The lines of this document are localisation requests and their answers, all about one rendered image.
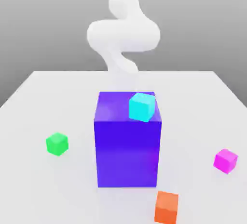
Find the small green cube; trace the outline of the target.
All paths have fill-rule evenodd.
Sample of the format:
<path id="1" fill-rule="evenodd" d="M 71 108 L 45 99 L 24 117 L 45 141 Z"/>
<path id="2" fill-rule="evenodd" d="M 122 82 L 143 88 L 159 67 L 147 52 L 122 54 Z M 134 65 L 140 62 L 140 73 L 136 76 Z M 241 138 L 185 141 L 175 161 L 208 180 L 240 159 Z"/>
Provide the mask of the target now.
<path id="1" fill-rule="evenodd" d="M 69 148 L 68 137 L 61 133 L 54 133 L 46 139 L 47 151 L 60 156 Z"/>

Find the small magenta cube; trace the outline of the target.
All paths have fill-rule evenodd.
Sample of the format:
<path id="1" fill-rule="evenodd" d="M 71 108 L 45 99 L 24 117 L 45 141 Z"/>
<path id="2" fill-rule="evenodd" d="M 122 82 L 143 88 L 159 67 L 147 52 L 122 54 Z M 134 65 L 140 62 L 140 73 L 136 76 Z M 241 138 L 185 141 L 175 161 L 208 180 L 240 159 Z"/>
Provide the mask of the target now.
<path id="1" fill-rule="evenodd" d="M 228 149 L 222 149 L 215 155 L 213 166 L 225 174 L 229 174 L 235 167 L 238 155 Z"/>

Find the large purple box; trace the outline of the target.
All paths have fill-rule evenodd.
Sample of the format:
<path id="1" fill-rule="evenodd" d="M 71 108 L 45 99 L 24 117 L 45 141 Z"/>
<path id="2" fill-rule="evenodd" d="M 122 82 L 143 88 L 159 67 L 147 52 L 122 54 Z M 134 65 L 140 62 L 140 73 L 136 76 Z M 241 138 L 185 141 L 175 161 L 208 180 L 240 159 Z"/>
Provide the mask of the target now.
<path id="1" fill-rule="evenodd" d="M 98 187 L 153 188 L 162 130 L 158 105 L 148 122 L 129 118 L 134 92 L 100 92 L 95 118 Z"/>

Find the small orange cube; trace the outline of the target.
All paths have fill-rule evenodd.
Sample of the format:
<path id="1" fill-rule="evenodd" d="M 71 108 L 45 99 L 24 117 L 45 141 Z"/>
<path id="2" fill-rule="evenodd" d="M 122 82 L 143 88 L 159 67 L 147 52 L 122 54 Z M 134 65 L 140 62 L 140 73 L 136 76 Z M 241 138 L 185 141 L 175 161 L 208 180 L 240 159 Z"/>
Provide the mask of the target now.
<path id="1" fill-rule="evenodd" d="M 154 221 L 162 224 L 176 224 L 177 213 L 178 195 L 158 191 Z"/>

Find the small cyan cube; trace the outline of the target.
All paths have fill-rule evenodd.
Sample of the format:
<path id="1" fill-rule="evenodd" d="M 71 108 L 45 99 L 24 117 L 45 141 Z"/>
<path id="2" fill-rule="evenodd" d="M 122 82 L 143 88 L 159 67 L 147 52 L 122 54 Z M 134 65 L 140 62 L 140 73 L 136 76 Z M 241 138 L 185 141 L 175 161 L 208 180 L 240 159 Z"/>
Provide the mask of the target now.
<path id="1" fill-rule="evenodd" d="M 154 95 L 137 92 L 129 100 L 129 118 L 149 122 L 155 112 Z"/>

